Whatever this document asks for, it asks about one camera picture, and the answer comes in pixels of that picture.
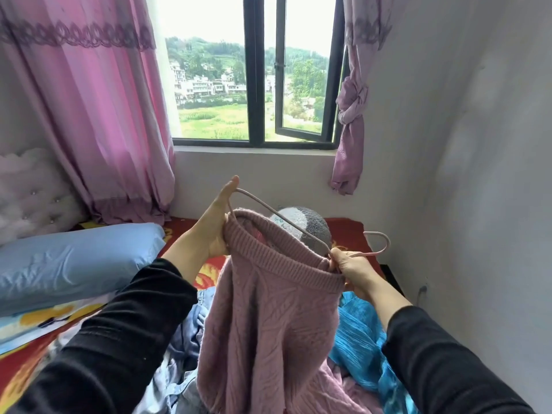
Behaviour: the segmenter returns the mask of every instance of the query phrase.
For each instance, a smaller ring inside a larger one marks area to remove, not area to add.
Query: bed headboard
[[[86,213],[52,153],[0,156],[0,246],[71,229]]]

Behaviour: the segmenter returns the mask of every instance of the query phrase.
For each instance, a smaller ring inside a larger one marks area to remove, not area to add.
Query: curtain knot
[[[362,116],[368,101],[368,86],[358,83],[351,77],[346,77],[341,84],[341,92],[337,96],[336,103],[340,109],[337,115],[341,124],[350,124],[353,120]]]

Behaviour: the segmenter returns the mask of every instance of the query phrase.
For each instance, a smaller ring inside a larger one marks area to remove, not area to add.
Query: sky
[[[158,0],[165,37],[244,44],[244,0]],[[276,0],[264,1],[264,46],[276,43]],[[329,56],[336,0],[287,0],[286,46]]]

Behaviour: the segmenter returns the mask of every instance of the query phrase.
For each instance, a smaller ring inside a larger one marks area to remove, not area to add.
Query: windowsill
[[[233,148],[233,147],[196,147],[175,145],[175,152],[236,153],[236,154],[279,154],[301,156],[335,156],[335,149],[277,149],[277,148]]]

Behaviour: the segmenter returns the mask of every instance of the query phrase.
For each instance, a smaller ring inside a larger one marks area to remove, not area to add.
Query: blue pillow
[[[0,317],[120,289],[157,257],[163,236],[155,223],[123,223],[5,244]]]

